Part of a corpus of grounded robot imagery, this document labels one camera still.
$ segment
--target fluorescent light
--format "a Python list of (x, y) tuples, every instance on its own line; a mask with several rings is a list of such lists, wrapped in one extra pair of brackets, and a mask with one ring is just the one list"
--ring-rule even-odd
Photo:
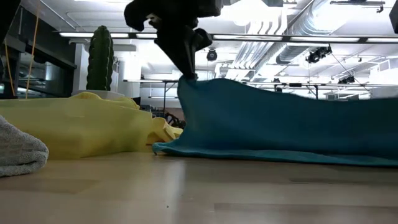
[(94, 33), (87, 32), (61, 32), (61, 37), (74, 37), (74, 38), (92, 38)]
[(157, 34), (136, 34), (137, 38), (142, 38), (142, 39), (154, 39), (157, 37)]
[(88, 2), (131, 2), (131, 0), (75, 0), (75, 1), (88, 1)]
[[(93, 37), (94, 33), (92, 32), (61, 32), (60, 35), (62, 37), (70, 37), (70, 38), (91, 38)], [(123, 33), (112, 33), (112, 38), (129, 38), (129, 34)]]
[(240, 0), (224, 6), (219, 19), (227, 21), (272, 21), (277, 19), (281, 7), (268, 7), (262, 0)]
[(291, 9), (297, 6), (297, 2), (284, 2), (284, 8)]
[(298, 46), (298, 47), (329, 47), (329, 44), (323, 43), (286, 43), (288, 46)]
[(247, 85), (280, 85), (280, 83), (271, 83), (271, 82), (247, 82)]
[(123, 80), (124, 82), (139, 82), (139, 83), (160, 83), (162, 80)]
[(148, 98), (151, 98), (151, 99), (164, 99), (164, 98), (166, 98), (166, 99), (178, 99), (177, 96), (166, 96), (166, 97), (164, 97), (164, 96), (148, 96)]
[(119, 33), (112, 33), (112, 38), (129, 38), (129, 34), (119, 34)]
[(264, 36), (264, 35), (214, 35), (213, 40), (268, 40), (279, 41), (282, 37), (279, 36)]
[(314, 41), (314, 42), (357, 42), (359, 37), (291, 37), (291, 41)]
[(398, 43), (398, 38), (386, 37), (386, 38), (369, 38), (366, 42), (384, 42), (384, 43)]

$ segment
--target yellow fabric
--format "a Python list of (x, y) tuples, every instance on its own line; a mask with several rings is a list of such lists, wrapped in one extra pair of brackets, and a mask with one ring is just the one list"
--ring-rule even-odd
[(42, 140), (49, 159), (146, 151), (146, 144), (171, 141), (182, 133), (165, 119), (139, 111), (130, 98), (102, 100), (88, 92), (70, 98), (0, 100), (0, 114)]
[(147, 139), (147, 144), (155, 142), (168, 142), (174, 140), (176, 137), (169, 124), (164, 118), (152, 119), (152, 129)]

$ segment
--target fabric fold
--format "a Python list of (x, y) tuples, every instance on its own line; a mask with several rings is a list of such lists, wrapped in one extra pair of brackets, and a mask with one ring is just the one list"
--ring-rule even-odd
[(398, 166), (398, 99), (325, 101), (241, 83), (181, 78), (187, 126), (154, 144), (181, 156)]

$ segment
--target cactus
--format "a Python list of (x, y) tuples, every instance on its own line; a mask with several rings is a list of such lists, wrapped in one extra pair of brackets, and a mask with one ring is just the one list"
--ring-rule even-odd
[(113, 41), (105, 26), (100, 26), (91, 38), (88, 58), (87, 90), (111, 90)]

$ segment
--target pole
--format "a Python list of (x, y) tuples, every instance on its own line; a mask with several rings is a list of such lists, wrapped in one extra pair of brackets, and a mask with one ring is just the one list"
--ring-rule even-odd
[(164, 116), (164, 118), (166, 118), (166, 92), (167, 92), (166, 84), (167, 84), (167, 82), (164, 82), (164, 96), (163, 96), (163, 116)]
[(318, 86), (315, 85), (315, 98), (318, 99)]

